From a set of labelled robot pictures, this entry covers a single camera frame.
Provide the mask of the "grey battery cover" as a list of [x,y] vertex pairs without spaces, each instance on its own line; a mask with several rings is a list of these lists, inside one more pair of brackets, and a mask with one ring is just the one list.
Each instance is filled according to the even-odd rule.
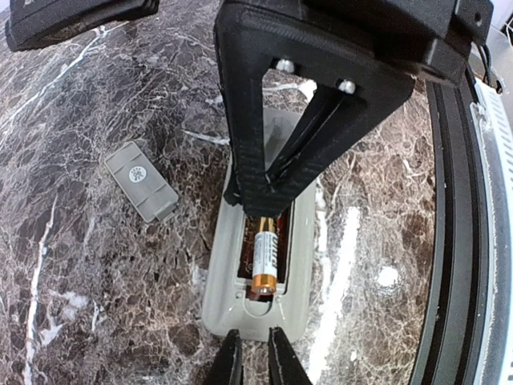
[[172,216],[179,196],[135,142],[126,142],[104,163],[146,223],[164,222]]

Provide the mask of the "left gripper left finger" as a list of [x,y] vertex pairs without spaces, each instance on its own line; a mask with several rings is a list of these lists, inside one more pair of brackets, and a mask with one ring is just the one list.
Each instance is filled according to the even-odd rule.
[[244,380],[242,343],[238,329],[231,329],[223,341],[204,384],[240,385]]

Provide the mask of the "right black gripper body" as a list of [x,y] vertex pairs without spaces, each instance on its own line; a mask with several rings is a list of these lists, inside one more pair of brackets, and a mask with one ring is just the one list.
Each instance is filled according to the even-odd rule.
[[490,1],[245,1],[371,51],[382,62],[432,82],[457,83],[473,44],[486,42]]

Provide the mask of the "white remote control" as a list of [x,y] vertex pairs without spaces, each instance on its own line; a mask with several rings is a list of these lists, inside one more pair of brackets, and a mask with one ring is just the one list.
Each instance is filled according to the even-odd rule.
[[315,186],[274,221],[220,204],[201,321],[212,334],[237,329],[265,341],[280,327],[291,342],[305,333],[313,270]]

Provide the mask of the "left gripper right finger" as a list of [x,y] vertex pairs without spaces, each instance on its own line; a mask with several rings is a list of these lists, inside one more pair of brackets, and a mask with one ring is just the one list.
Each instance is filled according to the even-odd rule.
[[269,329],[268,348],[270,384],[311,385],[295,350],[279,326]]

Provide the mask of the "brown battery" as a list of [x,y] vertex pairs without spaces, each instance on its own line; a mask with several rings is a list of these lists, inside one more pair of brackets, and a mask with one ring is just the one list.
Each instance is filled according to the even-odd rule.
[[276,222],[261,217],[254,237],[252,259],[252,292],[261,296],[273,295],[277,290]]

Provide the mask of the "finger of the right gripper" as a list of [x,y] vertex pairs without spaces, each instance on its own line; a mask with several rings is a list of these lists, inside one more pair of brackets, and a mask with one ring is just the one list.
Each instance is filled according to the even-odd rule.
[[224,199],[230,205],[237,205],[243,201],[244,92],[239,86],[230,85],[222,79],[220,80],[220,91],[224,101],[232,152],[231,174],[228,187],[224,192]]
[[[244,2],[222,2],[214,24],[220,80],[244,92],[241,205],[277,217],[368,132],[401,107],[412,77],[364,47]],[[265,161],[262,79],[281,60],[317,85],[285,146]]]

